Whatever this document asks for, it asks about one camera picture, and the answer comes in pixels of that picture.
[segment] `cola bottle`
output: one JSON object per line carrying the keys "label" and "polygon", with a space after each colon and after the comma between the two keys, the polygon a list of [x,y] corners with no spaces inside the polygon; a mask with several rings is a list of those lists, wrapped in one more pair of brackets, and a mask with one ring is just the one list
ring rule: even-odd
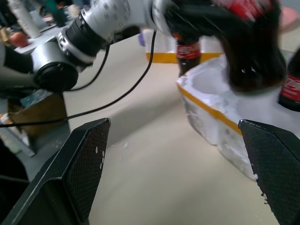
{"label": "cola bottle", "polygon": [[279,95],[278,103],[283,107],[300,112],[300,49],[287,68],[287,78]]}
{"label": "cola bottle", "polygon": [[285,60],[278,47],[277,0],[222,0],[222,6],[251,24],[251,29],[219,37],[231,88],[248,92],[279,84],[285,77]]}
{"label": "cola bottle", "polygon": [[177,40],[176,57],[179,65],[179,77],[200,63],[201,50],[199,38]]}

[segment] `table surface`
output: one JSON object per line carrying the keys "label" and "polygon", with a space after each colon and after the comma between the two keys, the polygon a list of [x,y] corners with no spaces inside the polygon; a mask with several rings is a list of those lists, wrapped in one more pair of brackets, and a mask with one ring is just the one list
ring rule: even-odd
{"label": "table surface", "polygon": [[[294,51],[300,38],[290,32],[283,35],[281,45]],[[80,75],[79,86],[94,76],[103,55]],[[112,45],[96,82],[85,90],[65,93],[68,115],[118,98],[146,67],[137,37]],[[69,122],[73,130],[99,118],[112,121],[90,224],[277,225],[256,182],[189,125],[175,83],[178,73],[175,64],[153,64],[124,100]]]}

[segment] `black wire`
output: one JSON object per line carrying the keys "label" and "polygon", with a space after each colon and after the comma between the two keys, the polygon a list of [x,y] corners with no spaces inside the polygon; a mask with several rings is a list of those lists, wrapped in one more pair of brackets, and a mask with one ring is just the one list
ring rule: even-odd
{"label": "black wire", "polygon": [[68,90],[68,91],[78,91],[78,90],[85,89],[85,88],[89,87],[90,85],[92,85],[95,82],[95,80],[97,80],[97,78],[99,77],[99,75],[100,75],[100,73],[101,73],[101,71],[102,71],[102,69],[103,69],[103,67],[104,67],[104,65],[106,63],[106,60],[107,60],[107,57],[108,57],[108,53],[109,53],[109,48],[110,48],[110,46],[108,45],[106,47],[105,56],[103,58],[102,64],[101,64],[98,72],[96,73],[95,77],[89,83],[85,84],[84,86],[79,87],[79,88],[74,88],[74,89]]}
{"label": "black wire", "polygon": [[149,71],[149,69],[151,67],[152,61],[153,61],[155,36],[156,36],[156,31],[154,31],[154,33],[153,33],[152,42],[151,42],[151,56],[150,56],[150,60],[149,60],[149,63],[148,63],[148,66],[147,66],[145,72],[140,77],[140,79],[132,86],[132,88],[130,88],[125,94],[123,94],[122,96],[120,96],[116,100],[112,101],[111,103],[108,103],[108,104],[106,104],[106,105],[104,105],[102,107],[99,107],[97,109],[89,110],[89,111],[86,111],[86,112],[82,112],[82,113],[79,113],[79,114],[75,114],[75,115],[68,116],[68,117],[61,118],[61,119],[57,119],[57,120],[41,121],[41,122],[30,122],[30,123],[0,124],[0,128],[37,126],[37,125],[44,125],[44,124],[51,124],[51,123],[60,123],[60,122],[68,121],[70,119],[74,119],[76,117],[80,117],[80,116],[84,116],[84,115],[87,115],[87,114],[98,112],[100,110],[106,109],[106,108],[108,108],[108,107],[116,104],[117,102],[119,102],[123,98],[125,98],[127,95],[129,95],[140,84],[140,82],[143,80],[143,78],[148,73],[148,71]]}

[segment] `red bottle label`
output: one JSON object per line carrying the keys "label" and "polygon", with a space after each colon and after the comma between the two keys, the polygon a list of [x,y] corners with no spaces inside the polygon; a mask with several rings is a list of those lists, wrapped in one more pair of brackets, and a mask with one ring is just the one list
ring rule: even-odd
{"label": "red bottle label", "polygon": [[215,0],[244,20],[255,20],[271,10],[272,0]]}
{"label": "red bottle label", "polygon": [[281,95],[300,102],[300,78],[288,75],[281,90]]}
{"label": "red bottle label", "polygon": [[200,55],[199,42],[191,45],[177,45],[177,58],[179,60],[193,60],[200,57]]}

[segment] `robotic arm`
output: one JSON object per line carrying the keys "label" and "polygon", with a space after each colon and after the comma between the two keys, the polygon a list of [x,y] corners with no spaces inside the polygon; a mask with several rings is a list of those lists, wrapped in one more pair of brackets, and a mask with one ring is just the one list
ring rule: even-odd
{"label": "robotic arm", "polygon": [[221,35],[247,23],[211,0],[98,0],[84,8],[56,38],[22,55],[0,44],[0,98],[23,97],[35,89],[72,89],[115,32],[149,27],[183,39]]}

